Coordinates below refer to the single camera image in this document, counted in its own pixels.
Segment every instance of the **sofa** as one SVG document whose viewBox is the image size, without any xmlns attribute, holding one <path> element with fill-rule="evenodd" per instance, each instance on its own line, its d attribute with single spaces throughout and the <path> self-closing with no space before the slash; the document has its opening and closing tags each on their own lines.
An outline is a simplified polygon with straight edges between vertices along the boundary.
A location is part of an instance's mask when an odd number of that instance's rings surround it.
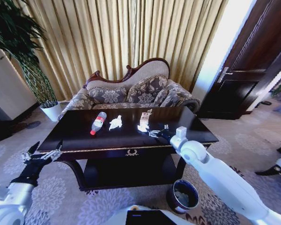
<svg viewBox="0 0 281 225">
<path fill-rule="evenodd" d="M 193 113 L 198 111 L 200 101 L 169 79 L 166 60 L 152 58 L 127 69 L 127 74 L 117 81 L 106 80 L 96 71 L 71 99 L 59 120 L 68 110 L 187 106 Z"/>
</svg>

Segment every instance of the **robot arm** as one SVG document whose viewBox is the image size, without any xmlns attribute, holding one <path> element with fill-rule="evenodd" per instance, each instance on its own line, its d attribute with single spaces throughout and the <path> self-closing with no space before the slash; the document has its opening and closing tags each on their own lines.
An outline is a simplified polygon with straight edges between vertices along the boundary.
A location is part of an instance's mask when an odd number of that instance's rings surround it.
<svg viewBox="0 0 281 225">
<path fill-rule="evenodd" d="M 27 153 L 23 153 L 26 167 L 21 175 L 12 180 L 8 187 L 0 185 L 0 225 L 24 224 L 24 217 L 32 205 L 32 190 L 37 186 L 37 179 L 43 167 L 56 160 L 61 155 L 62 141 L 55 150 L 40 157 L 33 155 L 39 142 L 33 145 Z"/>
<path fill-rule="evenodd" d="M 223 161 L 214 158 L 201 143 L 188 141 L 185 135 L 185 127 L 177 128 L 176 134 L 170 138 L 171 145 L 227 206 L 253 224 L 281 225 L 281 215 L 266 207 L 248 182 Z"/>
</svg>

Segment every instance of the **plastic bottle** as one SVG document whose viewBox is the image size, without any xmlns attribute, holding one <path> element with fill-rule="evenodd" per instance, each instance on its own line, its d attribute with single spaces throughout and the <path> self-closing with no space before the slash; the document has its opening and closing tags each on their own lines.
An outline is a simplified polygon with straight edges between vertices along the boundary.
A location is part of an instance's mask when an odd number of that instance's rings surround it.
<svg viewBox="0 0 281 225">
<path fill-rule="evenodd" d="M 95 133 L 101 129 L 107 115 L 105 112 L 100 112 L 92 124 L 92 130 L 90 132 L 91 135 L 95 135 Z"/>
</svg>

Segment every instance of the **drawer handle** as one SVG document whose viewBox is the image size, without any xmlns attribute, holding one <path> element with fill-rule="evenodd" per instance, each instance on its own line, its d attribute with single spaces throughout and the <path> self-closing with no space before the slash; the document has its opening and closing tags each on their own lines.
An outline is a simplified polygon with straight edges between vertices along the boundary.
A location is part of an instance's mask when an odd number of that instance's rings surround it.
<svg viewBox="0 0 281 225">
<path fill-rule="evenodd" d="M 134 149 L 134 153 L 131 153 L 130 151 L 131 151 L 130 149 L 127 151 L 126 156 L 138 156 L 138 155 L 139 155 L 139 154 L 137 153 L 137 150 L 136 150 L 136 149 Z"/>
</svg>

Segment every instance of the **crumpled tissue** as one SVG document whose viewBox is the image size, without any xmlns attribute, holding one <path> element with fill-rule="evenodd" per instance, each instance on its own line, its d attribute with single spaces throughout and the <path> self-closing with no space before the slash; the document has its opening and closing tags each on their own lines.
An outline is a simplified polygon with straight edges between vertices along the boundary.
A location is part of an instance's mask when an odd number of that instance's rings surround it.
<svg viewBox="0 0 281 225">
<path fill-rule="evenodd" d="M 140 117 L 140 124 L 137 125 L 137 129 L 141 132 L 147 132 L 149 129 L 149 116 L 152 113 L 152 109 L 148 110 L 147 112 L 143 112 Z"/>
<path fill-rule="evenodd" d="M 121 115 L 119 115 L 117 118 L 113 119 L 110 122 L 111 126 L 109 127 L 109 130 L 117 128 L 117 127 L 121 127 L 122 126 L 122 120 L 121 120 Z"/>
</svg>

